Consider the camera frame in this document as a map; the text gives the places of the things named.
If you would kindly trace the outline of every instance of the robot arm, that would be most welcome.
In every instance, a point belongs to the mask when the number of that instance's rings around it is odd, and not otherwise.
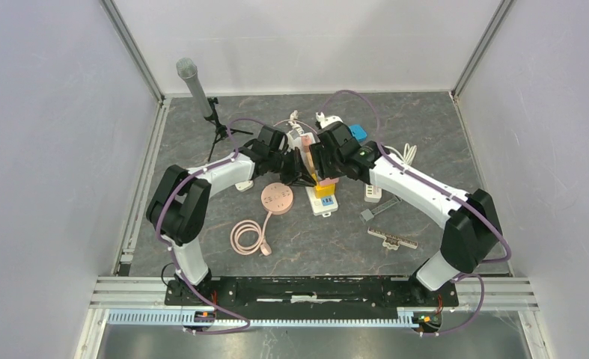
[[[420,209],[444,229],[438,253],[409,279],[419,283],[422,289],[435,291],[460,272],[472,273],[497,243],[497,238],[466,208],[393,167],[382,157],[375,142],[361,146],[342,121],[326,123],[318,137],[319,142],[312,144],[310,151],[320,179],[347,176],[377,185]],[[153,224],[159,220],[164,203],[178,183],[187,178],[189,172],[201,172],[179,193],[186,195],[183,203],[175,199],[162,222],[163,238],[170,242],[180,269],[192,284],[200,283],[209,271],[196,239],[204,225],[210,196],[268,172],[279,173],[281,181],[288,185],[314,185],[302,164],[299,150],[287,151],[285,142],[283,132],[265,126],[256,140],[239,150],[234,162],[205,172],[204,167],[184,170],[179,166],[171,166],[165,172],[147,210],[147,219]],[[492,198],[485,191],[468,194],[413,168],[411,172],[446,188],[458,198],[467,198],[470,206],[501,230]]]

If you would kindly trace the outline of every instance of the microphone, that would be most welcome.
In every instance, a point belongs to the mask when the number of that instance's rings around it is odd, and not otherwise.
[[[199,106],[201,115],[204,116],[205,119],[211,120],[210,117],[213,115],[213,108],[210,106],[210,102],[208,102],[208,99],[206,98],[204,88],[201,87],[201,83],[197,77],[197,66],[193,60],[190,58],[181,58],[177,61],[175,67],[177,68],[178,76],[184,80],[186,86],[189,87],[193,99],[195,99]]]

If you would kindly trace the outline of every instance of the white wall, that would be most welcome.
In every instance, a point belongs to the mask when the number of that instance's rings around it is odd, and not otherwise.
[[[0,358],[73,356],[155,111],[99,1],[0,1]]]
[[[450,90],[499,0],[117,0],[165,93]]]
[[[518,1],[461,95],[557,358],[589,358],[589,1]]]

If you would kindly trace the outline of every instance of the tripod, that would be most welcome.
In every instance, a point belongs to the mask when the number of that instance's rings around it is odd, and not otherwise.
[[[210,104],[210,108],[213,110],[213,114],[211,114],[209,117],[204,117],[204,119],[215,125],[215,139],[213,140],[213,145],[210,147],[210,153],[208,154],[208,162],[210,162],[210,158],[213,156],[213,151],[215,150],[215,145],[221,140],[226,139],[228,137],[228,133],[226,132],[226,126],[219,122],[219,115],[217,115],[217,110],[215,109],[215,105],[219,104],[219,100],[217,97],[209,97],[208,103]],[[231,133],[253,135],[252,132],[242,131],[241,129],[231,129]]]

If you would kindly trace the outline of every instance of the yellow block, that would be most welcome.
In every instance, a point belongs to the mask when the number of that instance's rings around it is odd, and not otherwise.
[[[332,183],[331,185],[319,185],[318,181],[317,184],[314,186],[314,194],[316,198],[323,198],[327,196],[331,196],[336,191],[336,184]]]

